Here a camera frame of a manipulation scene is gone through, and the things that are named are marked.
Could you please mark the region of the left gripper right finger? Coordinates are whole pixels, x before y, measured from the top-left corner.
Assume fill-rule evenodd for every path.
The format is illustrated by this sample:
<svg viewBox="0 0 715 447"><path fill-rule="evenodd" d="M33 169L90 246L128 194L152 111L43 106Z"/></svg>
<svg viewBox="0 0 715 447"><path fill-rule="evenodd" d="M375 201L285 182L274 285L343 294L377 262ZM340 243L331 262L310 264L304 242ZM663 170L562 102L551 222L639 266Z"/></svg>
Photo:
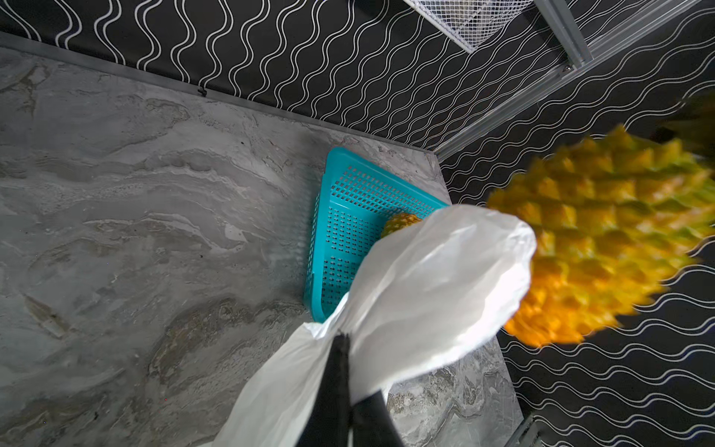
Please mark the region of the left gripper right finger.
<svg viewBox="0 0 715 447"><path fill-rule="evenodd" d="M356 403L351 411L354 447L404 446L381 391Z"/></svg>

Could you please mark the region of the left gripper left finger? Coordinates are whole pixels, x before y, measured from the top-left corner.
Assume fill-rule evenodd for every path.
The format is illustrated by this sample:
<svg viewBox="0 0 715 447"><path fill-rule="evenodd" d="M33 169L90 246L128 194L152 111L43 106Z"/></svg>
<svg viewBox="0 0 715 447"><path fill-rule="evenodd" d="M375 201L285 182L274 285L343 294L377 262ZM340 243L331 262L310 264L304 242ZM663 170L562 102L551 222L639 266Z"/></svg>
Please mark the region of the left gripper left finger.
<svg viewBox="0 0 715 447"><path fill-rule="evenodd" d="M348 335L333 338L314 407L297 446L348 446L349 350Z"/></svg>

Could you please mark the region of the white plastic bag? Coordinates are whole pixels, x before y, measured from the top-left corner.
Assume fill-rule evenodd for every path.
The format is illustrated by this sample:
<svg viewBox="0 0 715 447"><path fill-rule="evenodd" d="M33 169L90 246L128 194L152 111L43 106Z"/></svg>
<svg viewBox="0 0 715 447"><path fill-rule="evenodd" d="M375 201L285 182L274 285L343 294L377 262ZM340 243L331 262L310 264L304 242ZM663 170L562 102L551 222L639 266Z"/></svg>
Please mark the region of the white plastic bag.
<svg viewBox="0 0 715 447"><path fill-rule="evenodd" d="M459 361L515 314L535 252L528 223L470 205L379 240L334 313L297 328L243 387L214 444L296 445L339 335L352 402Z"/></svg>

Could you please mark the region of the green yellow pineapple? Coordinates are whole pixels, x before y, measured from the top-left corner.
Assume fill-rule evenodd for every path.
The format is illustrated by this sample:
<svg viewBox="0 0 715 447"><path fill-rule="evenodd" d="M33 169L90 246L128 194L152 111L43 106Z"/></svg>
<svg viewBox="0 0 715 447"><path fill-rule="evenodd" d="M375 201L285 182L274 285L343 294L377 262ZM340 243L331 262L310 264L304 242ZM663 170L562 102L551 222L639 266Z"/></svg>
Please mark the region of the green yellow pineapple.
<svg viewBox="0 0 715 447"><path fill-rule="evenodd" d="M393 215L390 219L387 220L385 223L385 226L383 228L383 231L381 233L381 238L386 238L387 236L400 231L401 229L404 229L406 227L409 227L411 225L415 225L418 223L421 223L422 219L411 213L407 212L401 212L398 214Z"/></svg>

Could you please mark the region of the orange ripe pineapple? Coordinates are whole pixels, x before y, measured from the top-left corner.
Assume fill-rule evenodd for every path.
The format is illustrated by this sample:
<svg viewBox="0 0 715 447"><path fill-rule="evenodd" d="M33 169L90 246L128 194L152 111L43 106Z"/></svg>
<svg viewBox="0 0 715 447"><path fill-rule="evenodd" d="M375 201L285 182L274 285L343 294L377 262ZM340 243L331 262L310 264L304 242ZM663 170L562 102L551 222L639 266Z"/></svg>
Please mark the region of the orange ripe pineapple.
<svg viewBox="0 0 715 447"><path fill-rule="evenodd" d="M635 314L714 233L709 163L622 127L536 158L487 205L536 234L531 288L505 326L533 348L579 344Z"/></svg>

